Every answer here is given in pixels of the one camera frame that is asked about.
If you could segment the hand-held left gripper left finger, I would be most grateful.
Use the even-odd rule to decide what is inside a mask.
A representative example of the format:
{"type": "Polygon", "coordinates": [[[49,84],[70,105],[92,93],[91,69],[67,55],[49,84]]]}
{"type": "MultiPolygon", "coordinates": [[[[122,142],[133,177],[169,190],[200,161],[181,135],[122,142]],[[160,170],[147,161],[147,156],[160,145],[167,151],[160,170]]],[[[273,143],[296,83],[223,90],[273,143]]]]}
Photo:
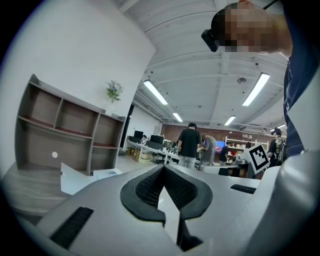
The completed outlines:
{"type": "Polygon", "coordinates": [[[147,166],[95,181],[48,212],[37,224],[47,237],[79,207],[93,212],[69,247],[80,256],[178,256],[182,250],[162,223],[143,221],[122,204],[120,193],[128,181],[150,171],[147,166]]]}

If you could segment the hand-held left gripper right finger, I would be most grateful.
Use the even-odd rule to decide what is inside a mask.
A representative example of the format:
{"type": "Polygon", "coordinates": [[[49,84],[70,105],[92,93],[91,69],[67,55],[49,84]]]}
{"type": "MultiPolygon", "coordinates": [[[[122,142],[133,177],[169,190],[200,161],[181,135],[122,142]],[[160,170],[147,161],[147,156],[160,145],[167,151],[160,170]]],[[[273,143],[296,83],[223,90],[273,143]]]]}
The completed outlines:
{"type": "Polygon", "coordinates": [[[249,233],[232,223],[252,197],[232,189],[239,185],[254,191],[257,180],[163,167],[163,184],[179,211],[176,243],[164,245],[165,256],[189,251],[195,256],[240,256],[249,233]]]}

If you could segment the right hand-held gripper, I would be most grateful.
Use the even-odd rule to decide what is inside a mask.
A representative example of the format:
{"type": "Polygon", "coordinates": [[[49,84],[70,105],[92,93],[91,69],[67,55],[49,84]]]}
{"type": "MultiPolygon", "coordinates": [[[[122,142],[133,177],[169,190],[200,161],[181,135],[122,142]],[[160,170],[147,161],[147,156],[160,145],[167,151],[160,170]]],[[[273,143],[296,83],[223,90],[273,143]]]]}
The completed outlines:
{"type": "Polygon", "coordinates": [[[246,148],[241,155],[237,155],[232,166],[223,166],[218,174],[236,178],[257,179],[260,173],[269,166],[270,160],[262,144],[246,148]]]}

